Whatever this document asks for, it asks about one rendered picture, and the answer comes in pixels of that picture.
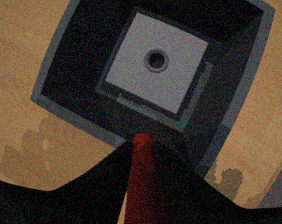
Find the dark red peg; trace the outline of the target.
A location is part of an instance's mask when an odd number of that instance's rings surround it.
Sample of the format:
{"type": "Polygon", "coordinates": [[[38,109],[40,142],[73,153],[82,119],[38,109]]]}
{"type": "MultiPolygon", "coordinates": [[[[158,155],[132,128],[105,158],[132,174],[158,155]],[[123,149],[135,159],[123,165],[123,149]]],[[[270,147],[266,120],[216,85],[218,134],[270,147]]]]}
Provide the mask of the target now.
{"type": "Polygon", "coordinates": [[[141,133],[133,141],[124,224],[166,224],[153,137],[141,133]]]}

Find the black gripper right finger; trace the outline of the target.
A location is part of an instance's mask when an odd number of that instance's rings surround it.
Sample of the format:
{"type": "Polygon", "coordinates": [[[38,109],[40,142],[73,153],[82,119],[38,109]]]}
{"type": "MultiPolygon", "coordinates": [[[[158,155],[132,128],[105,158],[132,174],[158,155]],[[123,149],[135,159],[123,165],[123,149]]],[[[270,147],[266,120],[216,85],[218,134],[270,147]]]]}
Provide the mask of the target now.
{"type": "Polygon", "coordinates": [[[166,224],[282,224],[279,208],[245,209],[198,176],[166,145],[157,152],[166,224]]]}

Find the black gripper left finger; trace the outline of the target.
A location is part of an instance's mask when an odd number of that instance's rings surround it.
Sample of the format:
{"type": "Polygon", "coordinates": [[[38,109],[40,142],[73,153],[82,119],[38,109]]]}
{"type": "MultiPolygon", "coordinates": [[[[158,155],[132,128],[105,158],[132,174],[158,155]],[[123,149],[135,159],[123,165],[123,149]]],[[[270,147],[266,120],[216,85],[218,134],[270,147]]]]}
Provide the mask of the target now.
{"type": "Polygon", "coordinates": [[[128,188],[134,141],[55,190],[0,181],[0,224],[117,224],[128,188]]]}

